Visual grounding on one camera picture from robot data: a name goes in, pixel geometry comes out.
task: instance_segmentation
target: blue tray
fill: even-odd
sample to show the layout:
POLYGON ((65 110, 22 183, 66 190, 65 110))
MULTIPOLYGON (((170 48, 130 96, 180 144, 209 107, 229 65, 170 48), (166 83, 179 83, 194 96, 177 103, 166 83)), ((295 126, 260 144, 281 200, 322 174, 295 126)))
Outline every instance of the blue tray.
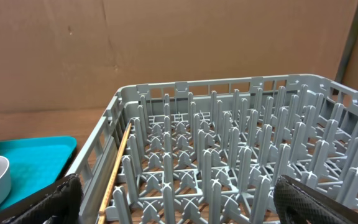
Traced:
POLYGON ((76 145, 70 136, 0 141, 0 156, 9 160, 12 179, 0 211, 55 182, 76 145))

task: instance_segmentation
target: gray plastic crate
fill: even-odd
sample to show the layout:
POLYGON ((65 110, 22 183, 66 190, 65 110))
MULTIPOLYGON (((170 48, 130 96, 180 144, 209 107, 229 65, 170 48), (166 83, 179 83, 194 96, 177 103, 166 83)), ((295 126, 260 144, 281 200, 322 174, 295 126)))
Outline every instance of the gray plastic crate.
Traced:
POLYGON ((131 208, 142 212, 142 223, 262 223, 266 211, 275 213, 272 191, 280 174, 358 210, 358 91, 327 78, 279 75, 120 88, 68 171, 85 181, 82 223, 97 221, 128 122, 133 125, 117 177, 127 192, 115 188, 107 221, 132 223, 131 208), (217 94, 214 85, 226 85, 226 92, 217 94), (204 95, 193 94, 195 86, 204 95), (169 88, 174 96, 164 94, 169 88), (97 157, 92 169, 91 151, 97 157), (199 212, 202 204, 209 206, 208 217, 199 212))

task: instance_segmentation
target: rack base grid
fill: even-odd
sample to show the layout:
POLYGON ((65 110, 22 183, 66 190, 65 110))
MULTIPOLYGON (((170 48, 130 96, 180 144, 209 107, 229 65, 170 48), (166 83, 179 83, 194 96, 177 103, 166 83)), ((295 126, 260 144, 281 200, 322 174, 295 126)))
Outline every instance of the rack base grid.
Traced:
POLYGON ((273 191, 282 174, 358 211, 358 91, 327 78, 120 88, 68 171, 85 182, 82 223, 98 219, 129 122, 109 222, 280 223, 273 191))

